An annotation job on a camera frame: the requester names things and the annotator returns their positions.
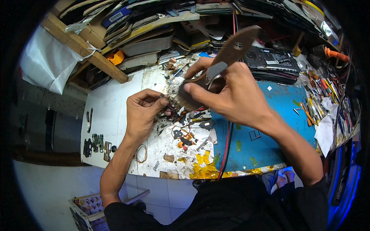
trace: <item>blue mat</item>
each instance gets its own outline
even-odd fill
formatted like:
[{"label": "blue mat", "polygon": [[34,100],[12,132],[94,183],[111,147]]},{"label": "blue mat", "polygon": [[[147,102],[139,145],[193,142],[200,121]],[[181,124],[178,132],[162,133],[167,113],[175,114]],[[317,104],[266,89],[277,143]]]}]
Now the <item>blue mat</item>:
[{"label": "blue mat", "polygon": [[[307,117],[303,110],[298,111],[300,115],[293,111],[293,108],[298,108],[293,103],[293,99],[297,102],[305,102],[306,91],[293,85],[283,86],[274,82],[258,82],[258,85],[265,94],[270,107],[275,109],[287,124],[316,149],[314,126],[308,126]],[[216,168],[219,170],[225,152],[228,121],[214,111],[212,111],[212,118],[215,121],[214,128],[218,141],[213,149],[214,154],[220,156],[216,164]],[[259,133],[254,128],[234,124],[225,171],[255,169],[283,162],[286,162],[286,158],[272,138]]]}]

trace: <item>white label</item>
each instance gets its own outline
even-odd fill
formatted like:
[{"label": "white label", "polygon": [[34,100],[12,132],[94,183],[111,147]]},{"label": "white label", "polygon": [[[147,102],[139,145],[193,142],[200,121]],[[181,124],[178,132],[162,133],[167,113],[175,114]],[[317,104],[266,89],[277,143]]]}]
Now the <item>white label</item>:
[{"label": "white label", "polygon": [[117,14],[113,15],[112,17],[109,18],[109,21],[114,22],[115,20],[119,19],[120,17],[123,16],[122,12],[118,12]]},{"label": "white label", "polygon": [[268,65],[271,65],[271,64],[279,64],[279,61],[268,61],[268,60],[266,60],[266,63],[268,64]]}]

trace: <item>forearm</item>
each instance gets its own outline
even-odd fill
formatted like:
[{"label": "forearm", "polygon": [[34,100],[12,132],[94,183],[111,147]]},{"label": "forearm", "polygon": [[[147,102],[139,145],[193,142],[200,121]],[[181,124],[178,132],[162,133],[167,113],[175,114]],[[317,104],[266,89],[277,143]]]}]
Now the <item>forearm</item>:
[{"label": "forearm", "polygon": [[322,179],[323,168],[319,154],[280,116],[273,113],[261,131],[279,144],[304,185],[313,185]]},{"label": "forearm", "polygon": [[100,194],[106,207],[113,202],[120,202],[118,192],[125,181],[128,168],[138,145],[129,137],[124,137],[114,153],[112,160],[100,178]]}]

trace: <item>fingernail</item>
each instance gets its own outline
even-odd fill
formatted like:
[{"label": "fingernail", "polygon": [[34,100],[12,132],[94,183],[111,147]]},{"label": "fingernail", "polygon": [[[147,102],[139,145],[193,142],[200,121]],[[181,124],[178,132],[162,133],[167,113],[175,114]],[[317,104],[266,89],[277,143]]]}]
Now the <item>fingernail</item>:
[{"label": "fingernail", "polygon": [[162,104],[162,106],[167,106],[168,105],[168,100],[166,98],[162,98],[161,104]]},{"label": "fingernail", "polygon": [[191,87],[191,85],[190,85],[190,84],[185,84],[185,85],[184,85],[184,90],[185,90],[187,93],[189,93],[189,91],[190,91],[190,87]]}]

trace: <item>white plastic bag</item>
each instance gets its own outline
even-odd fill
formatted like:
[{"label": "white plastic bag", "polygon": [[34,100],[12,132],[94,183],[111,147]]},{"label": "white plastic bag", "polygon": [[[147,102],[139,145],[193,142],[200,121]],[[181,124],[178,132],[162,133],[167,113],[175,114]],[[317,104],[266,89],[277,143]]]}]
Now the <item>white plastic bag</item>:
[{"label": "white plastic bag", "polygon": [[39,26],[22,53],[22,78],[62,94],[74,66],[83,58]]}]

